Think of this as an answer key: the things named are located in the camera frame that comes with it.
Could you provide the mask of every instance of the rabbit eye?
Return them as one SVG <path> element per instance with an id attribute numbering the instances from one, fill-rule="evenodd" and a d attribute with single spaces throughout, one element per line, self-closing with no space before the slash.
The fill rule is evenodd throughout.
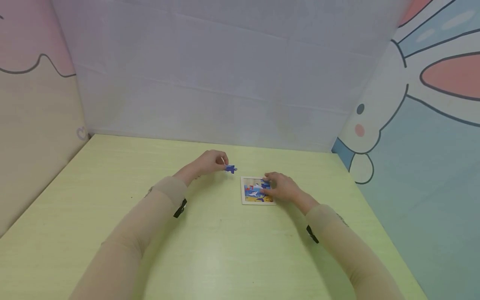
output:
<path id="1" fill-rule="evenodd" d="M 357 114 L 361 115 L 364 110 L 365 110 L 365 105 L 363 103 L 357 106 Z"/>

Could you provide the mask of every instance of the arm sleeve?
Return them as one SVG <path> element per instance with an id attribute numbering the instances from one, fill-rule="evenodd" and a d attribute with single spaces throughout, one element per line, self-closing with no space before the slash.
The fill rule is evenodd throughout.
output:
<path id="1" fill-rule="evenodd" d="M 380 259 L 332 208 L 315 206 L 306 217 L 317 239 L 347 274 L 358 300 L 404 299 Z"/>
<path id="2" fill-rule="evenodd" d="M 186 190 L 185 184 L 174 177 L 154 185 L 102 243 L 70 299 L 131 299 L 145 249 L 180 207 Z"/>

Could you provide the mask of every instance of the pink cloud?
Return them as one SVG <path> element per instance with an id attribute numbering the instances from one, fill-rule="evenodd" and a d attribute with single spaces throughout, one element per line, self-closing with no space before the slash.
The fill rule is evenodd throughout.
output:
<path id="1" fill-rule="evenodd" d="M 75 73 L 49 0 L 3 0 L 0 16 L 0 70 L 27 72 L 45 54 L 61 75 Z"/>

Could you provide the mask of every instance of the wooden tabletop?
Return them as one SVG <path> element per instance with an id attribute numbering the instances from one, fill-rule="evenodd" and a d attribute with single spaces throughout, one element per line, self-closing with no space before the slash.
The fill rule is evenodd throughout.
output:
<path id="1" fill-rule="evenodd" d="M 406 299 L 426 299 L 337 155 L 108 135 L 95 135 L 0 239 L 0 299 L 66 299 L 150 186 L 212 148 L 225 151 L 238 171 L 190 186 L 185 212 L 145 255 L 136 299 L 355 299 L 300 212 L 241 204 L 240 176 L 266 171 L 288 174 L 336 209 Z"/>

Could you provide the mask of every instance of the cartoon decal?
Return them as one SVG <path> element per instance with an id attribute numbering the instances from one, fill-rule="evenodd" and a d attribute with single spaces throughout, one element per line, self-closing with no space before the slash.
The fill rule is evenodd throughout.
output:
<path id="1" fill-rule="evenodd" d="M 72 60 L 50 0 L 11 0 L 0 3 L 0 71 L 32 71 L 42 57 L 62 77 L 74 76 Z"/>
<path id="2" fill-rule="evenodd" d="M 413 1 L 332 149 L 356 183 L 372 179 L 369 152 L 405 100 L 480 127 L 478 10 L 477 0 Z"/>

